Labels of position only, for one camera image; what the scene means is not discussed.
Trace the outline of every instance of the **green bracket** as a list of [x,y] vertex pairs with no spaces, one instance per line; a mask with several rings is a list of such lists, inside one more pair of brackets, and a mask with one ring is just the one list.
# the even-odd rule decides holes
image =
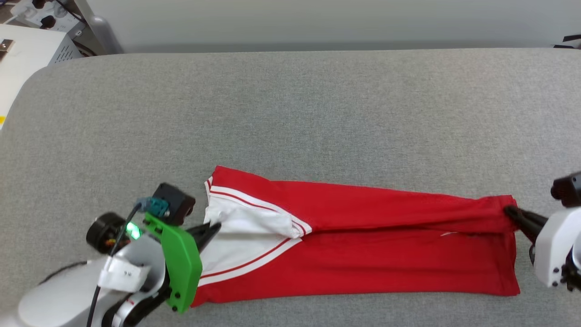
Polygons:
[[161,242],[166,258],[171,287],[171,296],[166,302],[182,314],[192,304],[202,275],[196,241],[185,230],[167,225],[149,213],[145,214],[145,223],[145,228]]

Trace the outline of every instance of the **red fabric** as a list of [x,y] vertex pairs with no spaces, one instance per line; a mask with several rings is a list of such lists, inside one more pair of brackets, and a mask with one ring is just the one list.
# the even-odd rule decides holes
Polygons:
[[275,204],[313,232],[254,271],[199,287],[192,306],[315,294],[519,294],[516,227],[503,213],[516,205],[511,196],[270,181],[220,166],[212,176],[212,186]]

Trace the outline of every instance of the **gray table surface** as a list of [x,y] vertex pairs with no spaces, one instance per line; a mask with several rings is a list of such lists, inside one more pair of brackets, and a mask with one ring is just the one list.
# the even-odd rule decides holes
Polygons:
[[[36,73],[0,133],[0,310],[56,268],[95,258],[94,217],[174,183],[199,202],[215,165],[465,197],[512,194],[550,214],[581,170],[581,51],[465,49],[145,54]],[[312,296],[167,307],[142,326],[579,326],[581,296]]]

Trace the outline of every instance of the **red and white garment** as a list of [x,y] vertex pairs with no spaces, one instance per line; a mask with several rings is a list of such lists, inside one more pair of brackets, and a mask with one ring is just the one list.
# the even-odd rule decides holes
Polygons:
[[192,306],[377,292],[513,296],[511,196],[478,200],[361,186],[271,181],[218,166]]

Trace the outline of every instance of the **green led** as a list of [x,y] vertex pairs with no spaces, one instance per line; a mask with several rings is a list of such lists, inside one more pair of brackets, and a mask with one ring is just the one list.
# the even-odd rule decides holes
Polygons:
[[141,236],[141,231],[139,230],[139,227],[137,227],[137,225],[132,222],[127,224],[127,228],[125,230],[134,240],[138,239]]

